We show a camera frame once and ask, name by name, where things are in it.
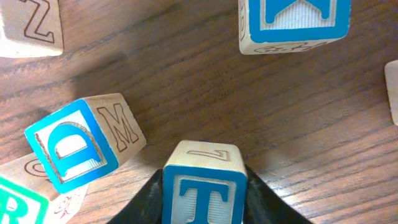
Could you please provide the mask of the blue T block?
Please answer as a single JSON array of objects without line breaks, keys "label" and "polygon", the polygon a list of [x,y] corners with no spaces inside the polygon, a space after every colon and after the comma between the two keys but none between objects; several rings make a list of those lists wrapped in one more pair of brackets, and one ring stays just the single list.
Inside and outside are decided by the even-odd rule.
[{"label": "blue T block", "polygon": [[162,223],[241,224],[247,189],[237,146],[180,141],[163,168]]}]

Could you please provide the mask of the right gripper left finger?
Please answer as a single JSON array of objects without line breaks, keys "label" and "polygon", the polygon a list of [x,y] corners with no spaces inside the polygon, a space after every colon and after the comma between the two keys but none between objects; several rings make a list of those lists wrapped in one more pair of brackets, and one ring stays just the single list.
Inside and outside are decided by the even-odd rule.
[{"label": "right gripper left finger", "polygon": [[162,200],[162,169],[158,169],[108,224],[161,224]]}]

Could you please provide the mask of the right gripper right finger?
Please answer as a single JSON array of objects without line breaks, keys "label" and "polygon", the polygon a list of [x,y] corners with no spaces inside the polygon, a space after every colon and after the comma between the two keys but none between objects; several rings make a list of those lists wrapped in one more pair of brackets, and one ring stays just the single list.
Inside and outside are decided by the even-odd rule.
[{"label": "right gripper right finger", "polygon": [[248,165],[248,190],[244,204],[245,224],[312,224],[285,203]]}]

